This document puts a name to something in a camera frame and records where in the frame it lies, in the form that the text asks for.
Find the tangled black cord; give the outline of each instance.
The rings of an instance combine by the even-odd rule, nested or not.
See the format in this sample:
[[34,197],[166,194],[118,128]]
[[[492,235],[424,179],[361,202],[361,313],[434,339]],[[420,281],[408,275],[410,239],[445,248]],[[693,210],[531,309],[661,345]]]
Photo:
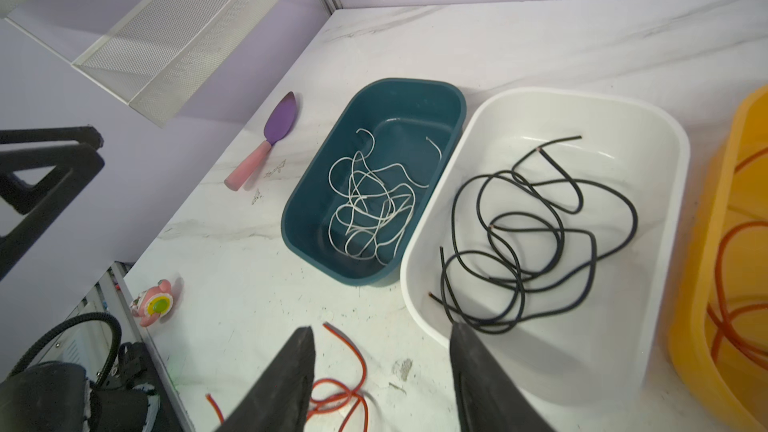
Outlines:
[[[551,146],[552,144],[556,144],[560,142],[569,142],[571,140],[578,140],[578,139],[581,139],[581,136],[565,137],[563,139],[556,139],[556,140],[552,140],[550,142],[541,144],[540,146],[536,147],[535,149],[525,154],[523,158],[520,158],[510,170],[500,170],[493,174],[481,174],[479,176],[474,176],[469,180],[467,180],[466,182],[464,182],[464,184],[458,189],[458,192],[456,192],[456,196],[453,199],[453,207],[451,208],[451,240],[453,242],[454,254],[451,257],[449,257],[448,260],[446,260],[443,247],[440,247],[440,262],[442,264],[442,273],[440,276],[441,298],[438,298],[432,293],[429,294],[429,297],[433,298],[444,307],[444,309],[446,310],[446,315],[448,316],[448,320],[450,320],[452,323],[456,322],[456,320],[453,317],[453,314],[457,314],[463,319],[464,322],[466,322],[466,324],[474,328],[475,331],[483,332],[484,334],[504,334],[504,332],[508,332],[512,330],[515,325],[520,324],[521,322],[530,321],[534,318],[549,317],[552,315],[564,314],[565,312],[569,312],[575,309],[576,307],[578,307],[589,295],[589,292],[592,289],[592,283],[594,282],[594,274],[597,269],[598,262],[600,262],[600,260],[606,257],[609,257],[615,254],[616,252],[619,252],[622,248],[626,247],[627,244],[629,244],[629,242],[632,240],[635,233],[638,231],[638,211],[635,208],[634,204],[627,197],[625,197],[618,191],[604,184],[600,184],[599,182],[595,182],[595,181],[591,181],[583,178],[571,178],[571,176],[562,167],[560,167],[560,165],[553,158],[551,158],[550,155],[547,154],[546,151],[544,150],[545,147]],[[558,171],[558,173],[562,176],[562,178],[556,178],[554,180],[547,180],[543,182],[529,182],[525,177],[523,177],[523,175],[517,172],[516,169],[527,158],[529,158],[536,152],[541,154],[541,156],[547,162],[549,162],[549,164],[555,170]],[[494,254],[491,254],[489,252],[485,252],[482,250],[459,251],[458,245],[456,243],[456,204],[458,203],[458,198],[470,183],[474,182],[475,180],[479,180],[481,178],[484,178],[485,181],[480,187],[480,190],[478,192],[475,208],[476,208],[478,220],[480,221],[480,225],[485,229],[485,232],[488,237],[488,244],[491,246],[491,249],[494,251]],[[485,220],[482,217],[482,214],[480,213],[480,202],[482,200],[482,195],[486,187],[494,179],[501,179],[507,183],[510,183],[515,187],[519,188],[520,190],[524,191],[525,193],[529,194],[530,196],[539,200],[550,211],[552,216],[554,216],[554,221],[557,223],[557,225],[553,225],[550,222],[548,222],[546,219],[540,216],[537,216],[535,214],[532,214],[530,212],[520,212],[520,211],[504,212],[503,214],[499,214],[498,216],[495,216],[493,220],[490,221],[490,223],[486,224]],[[539,192],[536,190],[536,187],[549,186],[552,184],[562,184],[565,182],[571,185],[578,199],[578,204],[573,209],[568,209],[566,207],[560,206],[559,204],[556,204],[551,200],[548,200],[542,197],[542,195],[539,194]],[[560,215],[557,212],[559,210],[560,212],[563,212],[565,214],[569,214],[572,216],[575,216],[576,214],[581,212],[581,209],[584,206],[584,194],[581,192],[580,184],[601,188],[606,192],[609,192],[614,196],[619,197],[619,199],[621,199],[621,201],[627,205],[627,207],[629,208],[630,214],[632,215],[632,227],[626,239],[621,244],[612,248],[606,253],[598,254],[597,240],[592,232],[582,228],[565,227],[563,225],[562,219],[560,218]],[[512,217],[512,216],[532,218],[533,220],[540,222],[543,225],[543,227],[513,228],[513,227],[500,226],[498,224],[500,220],[506,217]],[[499,234],[497,234],[496,231],[510,232],[510,233],[549,232],[554,236],[554,240],[556,243],[552,259],[549,261],[548,264],[546,264],[543,267],[542,270],[539,270],[539,271],[525,270],[520,265],[520,260],[518,258],[518,255],[515,253],[513,247],[509,245],[509,242],[505,241],[504,238],[502,238]],[[563,249],[565,247],[566,233],[584,234],[589,237],[590,259],[584,262],[583,264],[580,264],[576,268],[572,269],[570,272],[565,274],[559,280],[549,285],[533,287],[530,284],[532,280],[536,278],[540,278],[541,276],[551,272],[560,263],[560,260],[563,255]],[[499,245],[497,244],[497,242],[501,243],[501,245],[506,249],[508,254],[511,256],[512,260],[510,260],[510,258],[508,258],[506,255],[502,253],[502,250],[499,249]],[[503,265],[507,270],[509,270],[509,272],[512,274],[513,277],[512,278],[487,277],[483,274],[480,274],[472,270],[465,263],[465,261],[462,260],[462,256],[465,256],[465,255],[481,255],[483,257],[490,258],[491,260],[496,261],[497,263]],[[458,304],[458,301],[456,300],[456,295],[453,292],[453,287],[451,286],[451,283],[448,280],[448,266],[454,260],[456,260],[456,262],[458,262],[464,268],[464,270],[469,274],[471,274],[472,276],[479,278],[480,280],[483,280],[490,284],[494,284],[501,288],[506,288],[507,290],[512,291],[512,298],[509,302],[509,305],[504,309],[503,312],[501,312],[498,315],[495,315],[494,317],[479,318],[479,317],[475,317],[470,314],[467,314],[462,310],[461,306]],[[563,283],[566,283],[566,281],[568,281],[570,278],[572,278],[573,276],[575,276],[577,273],[579,273],[581,270],[585,268],[588,268],[587,282],[586,282],[586,285],[584,286],[584,290],[575,301],[561,308],[556,308],[546,312],[538,312],[536,314],[529,314],[529,315],[523,316],[526,294],[536,294],[539,292],[550,291],[556,287],[559,287]],[[453,305],[451,305],[446,300],[447,299],[446,290],[448,290],[448,294],[451,297],[451,302],[453,303]],[[518,300],[519,300],[518,311],[514,316],[514,318],[505,319],[507,314],[509,314],[510,311],[513,310],[514,306],[518,303]]]

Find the marble tabletop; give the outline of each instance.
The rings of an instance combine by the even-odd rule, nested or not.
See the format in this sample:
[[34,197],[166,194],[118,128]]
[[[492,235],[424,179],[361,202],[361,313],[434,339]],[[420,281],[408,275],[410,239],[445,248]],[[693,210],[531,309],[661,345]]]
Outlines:
[[[704,165],[736,107],[768,82],[768,0],[551,0],[339,10],[126,276],[138,293],[168,278],[181,294],[151,326],[168,377],[197,432],[217,425],[294,328],[315,331],[317,377],[356,382],[344,331],[368,361],[372,431],[458,430],[448,353],[416,325],[399,283],[353,288],[289,252],[280,216],[293,188],[352,96],[384,77],[450,82],[468,117],[495,93],[551,86],[644,100],[686,129],[691,167],[677,244],[643,388],[600,417],[534,401],[556,430],[726,430],[672,369],[664,332],[685,256]],[[300,102],[291,134],[232,192],[224,178],[264,140],[264,122],[289,91]],[[308,432],[338,430],[341,413]],[[360,417],[347,425],[360,430]]]

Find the white wire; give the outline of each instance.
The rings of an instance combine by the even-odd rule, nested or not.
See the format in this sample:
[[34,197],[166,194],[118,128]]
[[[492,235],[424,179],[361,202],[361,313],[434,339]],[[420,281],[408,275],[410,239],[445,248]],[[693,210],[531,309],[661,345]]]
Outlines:
[[[363,154],[360,150],[358,150],[352,157],[342,157],[336,160],[328,171],[328,183],[331,186],[331,189],[339,196],[346,198],[346,202],[337,207],[331,216],[331,220],[328,225],[328,240],[331,242],[333,248],[340,254],[344,254],[347,257],[355,258],[357,260],[371,260],[375,258],[381,265],[386,265],[386,263],[384,263],[384,261],[379,257],[379,249],[395,243],[395,250],[392,256],[394,257],[397,255],[397,250],[400,246],[400,241],[402,240],[403,235],[405,235],[406,227],[408,227],[408,224],[413,218],[413,208],[416,205],[416,192],[414,192],[411,185],[414,185],[414,187],[418,188],[428,188],[429,186],[424,186],[413,180],[408,175],[408,171],[404,165],[399,162],[386,167],[375,168],[371,170],[366,159],[370,157],[370,155],[373,153],[373,149],[376,148],[376,138],[368,130],[358,129],[355,131],[355,133],[360,132],[365,132],[371,137],[371,149],[368,151],[368,153]],[[437,145],[428,137],[426,139],[435,147],[435,149],[437,149],[437,152],[440,155],[440,159],[442,160],[442,151],[440,148],[437,147]],[[350,177],[347,179],[347,191],[345,194],[333,185],[332,174],[333,169],[336,168],[336,166],[338,166],[341,162],[346,160],[350,161]],[[406,180],[410,182],[410,184],[407,182],[400,182],[398,185],[392,188],[387,188],[387,185],[383,180],[381,180],[381,178],[379,178],[377,173],[396,167],[399,167],[402,170],[403,175],[406,177]],[[369,180],[382,191],[370,194],[361,193],[360,187],[365,180]],[[395,194],[394,192],[400,188],[406,188],[407,191],[404,191],[404,193]],[[366,200],[380,197],[386,197],[386,199],[382,203],[381,211],[379,214],[374,215],[369,210],[369,207],[366,204]],[[342,210],[347,208],[350,210],[350,220],[348,222],[344,222],[340,213]],[[395,218],[405,213],[406,211],[408,212],[408,215],[406,216],[406,220],[398,230],[397,234],[393,235],[389,240],[379,242],[379,233],[384,229],[384,227],[388,226],[393,220],[395,220]],[[359,221],[356,223],[356,218],[360,220],[360,218],[363,217],[368,218],[368,222],[371,220],[375,221],[376,224],[374,226],[366,226]],[[339,247],[333,241],[331,229],[334,219],[342,226],[346,226],[346,232],[344,233],[346,242],[344,242],[342,247]],[[370,238],[368,239],[368,242],[360,247],[360,250],[357,253],[352,253],[350,252],[350,244],[352,244],[355,237],[360,234],[369,235]],[[369,250],[371,245],[373,246],[373,250],[370,251],[370,254],[366,254],[366,251]]]

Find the orange wire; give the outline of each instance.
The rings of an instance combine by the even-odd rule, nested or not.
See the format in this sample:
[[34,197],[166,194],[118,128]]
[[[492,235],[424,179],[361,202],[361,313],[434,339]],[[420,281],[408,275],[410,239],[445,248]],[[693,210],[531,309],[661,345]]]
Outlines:
[[206,394],[205,398],[208,399],[208,402],[210,402],[210,404],[212,406],[214,406],[214,410],[216,410],[216,415],[219,416],[219,422],[221,422],[223,424],[224,423],[224,415],[221,413],[221,409],[219,408],[218,404],[216,403],[216,400],[214,400],[214,398],[212,398],[210,396],[210,394]]
[[[739,162],[739,164],[734,169],[734,174],[754,162],[757,158],[764,156],[765,154],[768,154],[768,147],[759,150],[758,152]],[[718,319],[712,305],[707,305],[706,312],[717,327],[717,332],[715,333],[714,340],[712,341],[710,354],[712,356],[712,360],[716,363],[720,353],[720,345],[723,341],[723,338],[727,338],[728,341],[731,342],[731,344],[746,358],[754,362],[754,364],[758,367],[768,370],[768,361],[765,361],[764,359],[757,356],[758,354],[768,356],[768,350],[763,350],[747,342],[744,337],[742,337],[741,334],[736,331],[733,324],[734,320],[742,314],[768,310],[768,303],[747,305],[729,312],[728,307],[726,306],[725,287],[723,284],[723,258],[728,243],[737,234],[747,228],[752,227],[768,227],[768,222],[753,221],[745,222],[744,224],[735,226],[723,236],[723,239],[720,241],[720,246],[717,250],[717,258],[715,261],[715,289],[717,294],[717,302],[720,309],[720,316],[722,319]]]
[[357,350],[357,347],[355,347],[351,342],[346,340],[331,324],[328,324],[326,322],[322,326],[325,327],[333,335],[335,335],[341,342],[344,342],[344,344],[346,344],[346,346],[349,347],[352,352],[354,352],[354,354],[357,356],[357,359],[360,360],[360,365],[362,366],[362,376],[360,377],[360,382],[358,383],[358,385],[351,390],[350,388],[348,388],[347,386],[345,386],[344,384],[342,384],[336,379],[324,378],[324,379],[316,380],[315,383],[312,385],[312,390],[314,390],[318,385],[321,385],[321,384],[333,384],[338,388],[340,388],[342,392],[332,394],[329,397],[326,397],[324,399],[319,399],[319,400],[310,398],[310,404],[314,404],[314,407],[307,411],[306,419],[309,420],[318,414],[329,414],[331,412],[335,412],[336,410],[347,405],[351,401],[351,399],[356,398],[357,402],[354,403],[354,405],[352,406],[352,408],[344,418],[344,421],[341,422],[341,427],[339,427],[339,432],[342,432],[344,430],[346,423],[350,420],[350,417],[352,416],[352,414],[354,414],[355,409],[357,409],[357,406],[360,405],[361,402],[362,402],[363,411],[365,413],[365,421],[363,422],[362,430],[363,432],[368,432],[368,403],[366,402],[366,398],[364,398],[362,394],[360,394],[360,388],[362,387],[363,383],[365,383],[366,376],[368,375],[368,367],[366,366],[366,360],[362,358],[362,354],[360,354],[360,351]]

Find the toy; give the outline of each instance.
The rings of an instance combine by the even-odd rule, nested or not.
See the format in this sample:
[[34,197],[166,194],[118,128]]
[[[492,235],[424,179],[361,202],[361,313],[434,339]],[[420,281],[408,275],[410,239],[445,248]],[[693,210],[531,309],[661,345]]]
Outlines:
[[141,292],[130,304],[130,312],[134,317],[141,317],[141,327],[149,327],[166,315],[173,306],[174,296],[170,294],[170,282],[163,279],[156,287]]

